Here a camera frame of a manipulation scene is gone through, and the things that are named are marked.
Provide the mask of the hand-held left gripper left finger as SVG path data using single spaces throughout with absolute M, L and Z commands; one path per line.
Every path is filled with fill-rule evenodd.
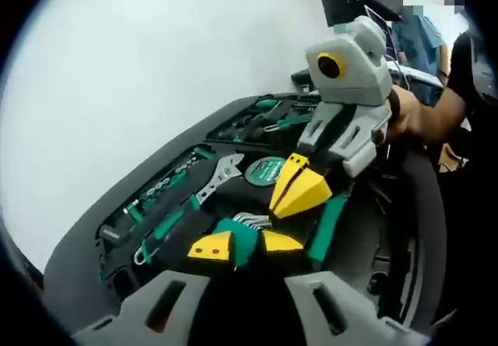
M 211 278 L 164 271 L 109 315 L 72 335 L 77 345 L 186 345 Z

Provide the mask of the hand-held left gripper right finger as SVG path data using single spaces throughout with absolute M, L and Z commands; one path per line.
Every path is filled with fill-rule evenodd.
M 249 339 L 257 345 L 426 345 L 428 337 L 389 316 L 331 271 L 304 272 L 303 245 L 258 231 L 248 262 Z

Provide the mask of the person's right hand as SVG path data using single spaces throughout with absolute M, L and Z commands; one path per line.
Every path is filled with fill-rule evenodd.
M 388 123 L 389 138 L 417 130 L 421 103 L 412 92 L 394 85 L 386 100 L 386 107 L 391 113 Z

